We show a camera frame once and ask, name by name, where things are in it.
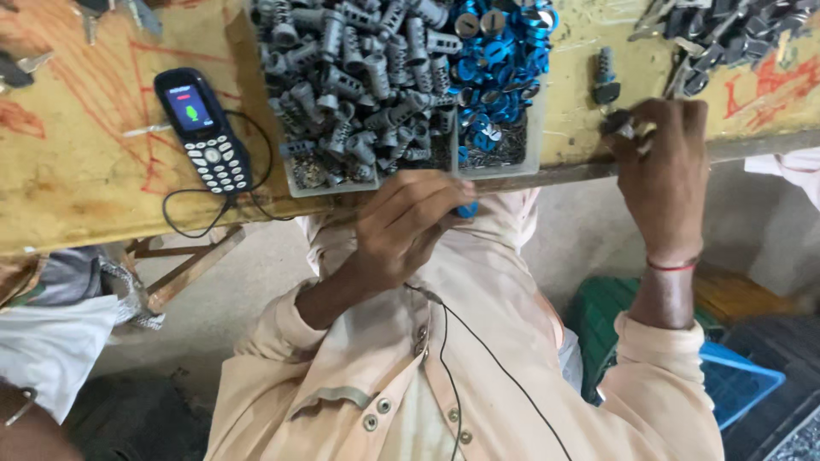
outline phone screen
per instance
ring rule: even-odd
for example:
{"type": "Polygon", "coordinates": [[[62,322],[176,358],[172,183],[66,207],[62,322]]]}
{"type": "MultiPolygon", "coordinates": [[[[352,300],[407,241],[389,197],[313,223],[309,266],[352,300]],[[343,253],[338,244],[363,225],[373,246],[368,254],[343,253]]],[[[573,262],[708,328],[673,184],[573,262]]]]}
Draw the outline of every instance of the phone screen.
{"type": "Polygon", "coordinates": [[[193,85],[168,89],[165,95],[183,130],[196,131],[213,125],[211,114],[207,112],[202,97],[193,85]]]}

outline beige shirt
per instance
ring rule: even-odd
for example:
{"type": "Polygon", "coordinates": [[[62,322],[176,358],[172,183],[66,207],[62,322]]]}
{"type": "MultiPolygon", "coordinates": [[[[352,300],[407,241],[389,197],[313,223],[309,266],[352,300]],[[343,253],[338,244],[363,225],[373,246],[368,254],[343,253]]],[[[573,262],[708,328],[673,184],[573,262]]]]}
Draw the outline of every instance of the beige shirt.
{"type": "MultiPolygon", "coordinates": [[[[621,315],[619,364],[600,385],[599,408],[563,380],[560,321],[518,255],[533,230],[535,194],[482,199],[476,220],[445,233],[408,282],[423,293],[384,292],[328,331],[302,321],[294,305],[300,287],[274,299],[223,365],[206,460],[376,461],[403,453],[396,444],[412,446],[418,425],[391,426],[401,427],[403,400],[417,399],[420,375],[438,410],[429,418],[444,422],[450,440],[461,423],[460,455],[471,461],[565,459],[562,444],[574,461],[723,459],[699,369],[700,326],[665,331],[621,315]]],[[[355,248],[343,224],[325,217],[306,226],[309,258],[324,273],[355,248]]]]}

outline phone keypad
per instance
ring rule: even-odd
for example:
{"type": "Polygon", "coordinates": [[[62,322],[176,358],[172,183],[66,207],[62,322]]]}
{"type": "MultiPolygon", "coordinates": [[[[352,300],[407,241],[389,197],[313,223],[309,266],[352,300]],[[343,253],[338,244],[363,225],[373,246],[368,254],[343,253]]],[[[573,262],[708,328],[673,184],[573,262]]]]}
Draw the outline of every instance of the phone keypad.
{"type": "Polygon", "coordinates": [[[226,135],[196,144],[187,143],[184,147],[191,162],[200,167],[197,173],[214,194],[240,191],[248,186],[244,180],[244,168],[226,135]]]}

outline concrete floor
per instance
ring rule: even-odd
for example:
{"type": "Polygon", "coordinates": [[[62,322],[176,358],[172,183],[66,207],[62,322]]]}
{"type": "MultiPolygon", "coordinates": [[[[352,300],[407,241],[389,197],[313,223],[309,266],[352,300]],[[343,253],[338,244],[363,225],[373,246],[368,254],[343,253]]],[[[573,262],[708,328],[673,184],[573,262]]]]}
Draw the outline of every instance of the concrete floor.
{"type": "MultiPolygon", "coordinates": [[[[750,175],[742,162],[713,166],[704,259],[748,273],[780,295],[820,285],[820,212],[801,189],[775,176],[750,175]]],[[[559,312],[588,276],[636,276],[643,242],[614,178],[543,188],[538,231],[522,254],[559,312]]],[[[246,226],[248,237],[167,306],[160,331],[103,350],[93,375],[144,369],[173,375],[211,406],[221,361],[248,324],[278,294],[312,276],[308,246],[293,222],[246,226]]],[[[166,246],[182,244],[177,237],[166,246]]],[[[150,284],[178,258],[141,262],[150,284]]]]}

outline green plastic crate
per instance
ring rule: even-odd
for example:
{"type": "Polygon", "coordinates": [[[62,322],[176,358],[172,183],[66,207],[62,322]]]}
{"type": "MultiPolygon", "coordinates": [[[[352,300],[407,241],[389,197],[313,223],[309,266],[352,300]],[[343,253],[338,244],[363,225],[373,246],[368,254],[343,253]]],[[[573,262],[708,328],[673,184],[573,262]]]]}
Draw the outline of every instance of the green plastic crate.
{"type": "MultiPolygon", "coordinates": [[[[567,327],[578,334],[584,382],[581,396],[587,402],[598,402],[595,389],[607,368],[615,363],[615,317],[629,309],[635,299],[639,279],[597,276],[586,279],[578,288],[567,313],[567,327]]],[[[704,328],[710,340],[717,340],[725,331],[709,313],[695,308],[695,320],[704,328]]]]}

